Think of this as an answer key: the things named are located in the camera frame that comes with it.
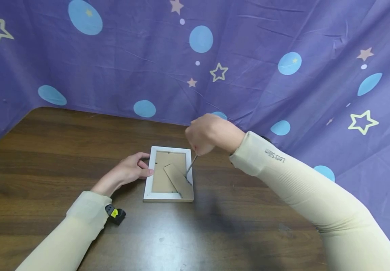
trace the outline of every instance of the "hand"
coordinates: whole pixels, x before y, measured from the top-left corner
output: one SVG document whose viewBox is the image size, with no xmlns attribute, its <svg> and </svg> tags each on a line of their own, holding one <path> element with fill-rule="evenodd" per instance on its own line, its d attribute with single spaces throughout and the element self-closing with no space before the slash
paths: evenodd
<svg viewBox="0 0 390 271">
<path fill-rule="evenodd" d="M 121 186 L 137 179 L 146 179 L 152 176 L 153 169 L 149 169 L 147 164 L 141 160 L 149 157 L 149 154 L 140 152 L 121 160 L 118 165 L 96 183 L 91 191 L 110 197 Z"/>
<path fill-rule="evenodd" d="M 208 154 L 215 146 L 232 154 L 245 136 L 233 123 L 214 114 L 205 114 L 193 120 L 185 134 L 197 155 Z"/>
</svg>

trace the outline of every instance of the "purple fabric backdrop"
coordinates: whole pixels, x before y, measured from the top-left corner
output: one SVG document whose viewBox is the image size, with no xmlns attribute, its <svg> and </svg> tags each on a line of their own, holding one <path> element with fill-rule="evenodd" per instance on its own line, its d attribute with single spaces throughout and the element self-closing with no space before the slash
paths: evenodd
<svg viewBox="0 0 390 271">
<path fill-rule="evenodd" d="M 390 0 L 0 0 L 0 137 L 41 106 L 215 112 L 346 188 L 390 239 Z"/>
</svg>

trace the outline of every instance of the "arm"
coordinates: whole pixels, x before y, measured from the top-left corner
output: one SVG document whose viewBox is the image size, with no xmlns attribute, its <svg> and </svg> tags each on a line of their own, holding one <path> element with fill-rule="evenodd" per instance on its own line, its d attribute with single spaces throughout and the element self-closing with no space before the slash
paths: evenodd
<svg viewBox="0 0 390 271">
<path fill-rule="evenodd" d="M 137 153 L 122 160 L 91 189 L 82 192 L 66 218 L 21 263 L 16 271 L 75 271 L 104 228 L 106 205 L 110 196 L 122 185 L 153 174 L 142 158 L 149 154 Z"/>
<path fill-rule="evenodd" d="M 66 218 L 21 263 L 16 271 L 75 271 L 91 242 L 103 229 L 112 200 L 94 192 L 82 192 Z"/>
<path fill-rule="evenodd" d="M 318 228 L 330 270 L 390 270 L 390 241 L 368 209 L 352 194 L 255 133 L 206 114 L 186 129 L 195 152 L 218 146 L 231 162 L 256 176 Z"/>
</svg>

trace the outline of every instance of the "right hand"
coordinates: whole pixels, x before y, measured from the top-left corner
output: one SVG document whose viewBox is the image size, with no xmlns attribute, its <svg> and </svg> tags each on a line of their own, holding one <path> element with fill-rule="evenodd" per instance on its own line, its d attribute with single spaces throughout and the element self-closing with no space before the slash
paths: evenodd
<svg viewBox="0 0 390 271">
<path fill-rule="evenodd" d="M 193 120 L 185 134 L 197 155 L 208 154 L 215 146 L 232 154 L 245 136 L 233 123 L 214 114 L 205 114 Z"/>
</svg>

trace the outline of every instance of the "blue circle pattern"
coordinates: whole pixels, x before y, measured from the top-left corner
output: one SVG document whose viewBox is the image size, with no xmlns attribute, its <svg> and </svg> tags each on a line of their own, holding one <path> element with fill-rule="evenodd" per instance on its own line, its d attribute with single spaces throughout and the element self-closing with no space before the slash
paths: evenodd
<svg viewBox="0 0 390 271">
<path fill-rule="evenodd" d="M 75 28 L 87 35 L 97 35 L 103 29 L 100 14 L 89 3 L 82 0 L 73 0 L 69 3 L 69 17 Z"/>
<path fill-rule="evenodd" d="M 156 106 L 149 100 L 140 100 L 133 106 L 133 111 L 140 117 L 152 117 L 156 114 Z"/>
<path fill-rule="evenodd" d="M 221 111 L 216 111 L 216 112 L 213 112 L 212 114 L 214 114 L 214 115 L 216 115 L 216 116 L 219 116 L 219 117 L 223 118 L 224 120 L 228 120 L 227 115 L 225 115 L 225 114 L 222 113 Z"/>
<path fill-rule="evenodd" d="M 38 95 L 45 101 L 54 105 L 66 105 L 67 99 L 58 90 L 49 85 L 38 88 Z"/>
<path fill-rule="evenodd" d="M 213 34 L 207 26 L 197 26 L 190 32 L 190 47 L 198 53 L 205 53 L 213 45 Z"/>
<path fill-rule="evenodd" d="M 278 63 L 278 70 L 283 75 L 292 75 L 297 72 L 302 65 L 302 58 L 296 52 L 285 54 Z"/>
<path fill-rule="evenodd" d="M 369 77 L 365 78 L 358 89 L 358 96 L 362 96 L 375 88 L 377 84 L 379 83 L 380 79 L 382 78 L 382 73 L 375 73 L 373 75 L 370 75 Z"/>
<path fill-rule="evenodd" d="M 275 123 L 270 130 L 277 135 L 286 135 L 290 131 L 291 126 L 290 123 L 286 120 L 281 120 Z"/>
<path fill-rule="evenodd" d="M 322 165 L 316 166 L 314 169 L 319 173 L 323 174 L 326 178 L 328 178 L 332 182 L 335 182 L 335 174 L 333 173 L 332 169 Z"/>
</svg>

